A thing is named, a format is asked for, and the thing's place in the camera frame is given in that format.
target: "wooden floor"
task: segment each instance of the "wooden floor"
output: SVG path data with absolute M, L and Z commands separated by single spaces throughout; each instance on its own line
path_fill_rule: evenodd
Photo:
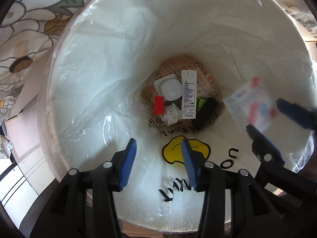
M 143 227 L 136 227 L 128 223 L 123 224 L 123 233 L 128 236 L 140 236 L 140 237 L 163 237 L 163 233 L 155 232 Z

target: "plastic trash bag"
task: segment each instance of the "plastic trash bag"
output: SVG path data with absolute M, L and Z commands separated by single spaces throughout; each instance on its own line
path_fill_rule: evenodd
M 198 229 L 203 193 L 190 186 L 182 136 L 224 169 L 260 162 L 251 139 L 225 110 L 210 128 L 157 126 L 139 91 L 174 55 L 190 53 L 213 74 L 223 97 L 260 77 L 273 101 L 315 106 L 313 63 L 293 22 L 273 0 L 93 0 L 68 24 L 47 64 L 39 98 L 41 143 L 61 180 L 137 141 L 128 185 L 115 193 L 118 217 L 165 232 Z M 278 114 L 264 133 L 286 167 L 310 157 L 310 132 Z M 226 221 L 230 221 L 226 196 Z

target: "yellow cartoon face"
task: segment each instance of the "yellow cartoon face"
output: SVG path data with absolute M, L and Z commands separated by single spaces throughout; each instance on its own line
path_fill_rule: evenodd
M 181 151 L 182 140 L 184 138 L 184 136 L 177 136 L 162 148 L 162 156 L 167 163 L 174 164 L 178 162 L 184 164 Z M 208 144 L 196 139 L 188 139 L 188 142 L 192 150 L 202 153 L 206 159 L 209 157 L 210 147 Z

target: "red tag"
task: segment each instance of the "red tag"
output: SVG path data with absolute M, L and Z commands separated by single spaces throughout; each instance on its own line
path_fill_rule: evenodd
M 251 79 L 251 88 L 255 88 L 260 85 L 260 77 Z
M 164 97 L 160 97 L 160 96 L 154 97 L 154 114 L 155 115 L 164 114 Z
M 271 116 L 272 118 L 274 118 L 274 117 L 276 117 L 276 115 L 277 115 L 276 109 L 275 109 L 275 108 L 271 108 L 271 109 L 270 109 L 270 116 Z
M 248 122 L 249 124 L 255 125 L 256 123 L 256 115 L 258 112 L 258 103 L 253 103 L 249 107 L 249 114 L 248 114 Z

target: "floral curtain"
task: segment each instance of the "floral curtain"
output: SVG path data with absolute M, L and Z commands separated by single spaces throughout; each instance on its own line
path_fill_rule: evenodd
M 26 78 L 58 41 L 71 17 L 91 0 L 16 0 L 0 26 L 0 122 Z M 317 37 L 317 22 L 303 0 L 276 0 L 286 12 Z

